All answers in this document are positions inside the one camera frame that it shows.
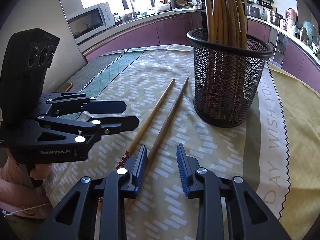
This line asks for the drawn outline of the pink sleeve left forearm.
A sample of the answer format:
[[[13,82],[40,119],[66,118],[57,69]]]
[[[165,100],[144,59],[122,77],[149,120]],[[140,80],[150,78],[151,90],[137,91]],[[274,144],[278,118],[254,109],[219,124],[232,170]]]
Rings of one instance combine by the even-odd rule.
[[[43,186],[28,187],[19,164],[9,149],[8,158],[1,168],[1,209],[16,216],[45,219],[52,211],[52,205]]]

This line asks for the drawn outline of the person left hand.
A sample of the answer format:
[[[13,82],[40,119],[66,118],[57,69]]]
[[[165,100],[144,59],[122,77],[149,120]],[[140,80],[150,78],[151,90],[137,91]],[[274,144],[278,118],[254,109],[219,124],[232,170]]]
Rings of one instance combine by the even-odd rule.
[[[49,176],[51,169],[52,164],[36,164],[30,171],[30,177],[35,180],[44,180]]]

